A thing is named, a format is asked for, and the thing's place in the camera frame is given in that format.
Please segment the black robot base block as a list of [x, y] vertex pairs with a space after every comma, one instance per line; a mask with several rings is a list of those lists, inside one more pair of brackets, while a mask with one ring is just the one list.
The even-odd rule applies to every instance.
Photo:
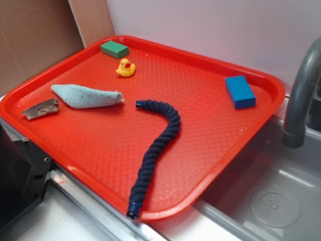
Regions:
[[13, 141], [1, 127], [1, 231], [43, 201], [52, 165], [34, 142]]

